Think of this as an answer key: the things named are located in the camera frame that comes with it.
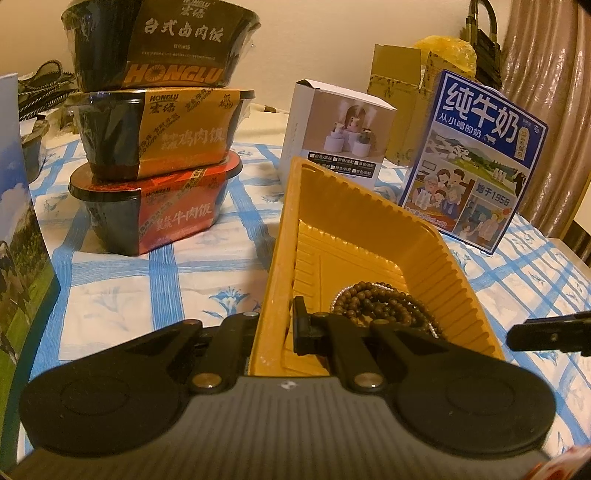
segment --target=metal screw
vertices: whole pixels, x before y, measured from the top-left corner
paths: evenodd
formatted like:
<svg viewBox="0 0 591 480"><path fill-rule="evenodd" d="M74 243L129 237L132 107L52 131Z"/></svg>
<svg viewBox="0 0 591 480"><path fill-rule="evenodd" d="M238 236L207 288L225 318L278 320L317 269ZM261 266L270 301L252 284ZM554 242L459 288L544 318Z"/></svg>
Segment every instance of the metal screw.
<svg viewBox="0 0 591 480"><path fill-rule="evenodd" d="M222 383L222 377L218 374L204 373L193 377L193 385L199 388L215 388Z"/></svg>
<svg viewBox="0 0 591 480"><path fill-rule="evenodd" d="M384 383L384 378L380 374L365 372L363 374L355 375L353 381L358 387L376 388Z"/></svg>

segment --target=honglu logo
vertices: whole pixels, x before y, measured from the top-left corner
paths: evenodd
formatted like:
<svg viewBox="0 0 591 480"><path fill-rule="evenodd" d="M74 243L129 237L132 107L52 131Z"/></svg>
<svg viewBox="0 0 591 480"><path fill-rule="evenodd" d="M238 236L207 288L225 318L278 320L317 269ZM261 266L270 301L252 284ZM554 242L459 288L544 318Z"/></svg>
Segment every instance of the honglu logo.
<svg viewBox="0 0 591 480"><path fill-rule="evenodd" d="M211 85L222 76L223 69L215 67L197 67L186 65L139 65L132 63L127 69L124 84L134 85L139 83L199 83Z"/></svg>

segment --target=blue milk carton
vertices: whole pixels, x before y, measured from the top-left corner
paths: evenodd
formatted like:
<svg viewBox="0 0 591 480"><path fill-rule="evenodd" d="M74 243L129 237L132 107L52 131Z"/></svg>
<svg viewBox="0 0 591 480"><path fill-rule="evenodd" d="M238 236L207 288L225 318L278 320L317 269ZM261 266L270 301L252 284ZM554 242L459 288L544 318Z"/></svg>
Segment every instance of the blue milk carton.
<svg viewBox="0 0 591 480"><path fill-rule="evenodd" d="M399 204L491 254L517 211L547 130L496 90L444 70Z"/></svg>

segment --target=white product box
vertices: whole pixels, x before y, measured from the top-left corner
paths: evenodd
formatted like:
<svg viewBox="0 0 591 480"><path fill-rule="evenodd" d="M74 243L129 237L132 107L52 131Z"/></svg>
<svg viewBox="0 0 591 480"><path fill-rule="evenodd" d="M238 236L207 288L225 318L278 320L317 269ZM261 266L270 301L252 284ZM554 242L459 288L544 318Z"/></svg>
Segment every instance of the white product box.
<svg viewBox="0 0 591 480"><path fill-rule="evenodd" d="M279 177L287 187L293 157L304 157L373 189L396 109L367 93L302 80L295 84Z"/></svg>

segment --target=wooden bead bracelet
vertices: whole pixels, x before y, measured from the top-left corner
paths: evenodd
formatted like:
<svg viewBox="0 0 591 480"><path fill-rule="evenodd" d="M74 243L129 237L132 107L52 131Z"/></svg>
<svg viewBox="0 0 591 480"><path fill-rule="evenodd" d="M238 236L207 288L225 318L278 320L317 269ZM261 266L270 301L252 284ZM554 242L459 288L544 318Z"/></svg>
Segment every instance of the wooden bead bracelet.
<svg viewBox="0 0 591 480"><path fill-rule="evenodd" d="M344 288L330 311L360 326L368 326L371 320L385 319L443 338L439 325L423 302L386 283L359 282Z"/></svg>

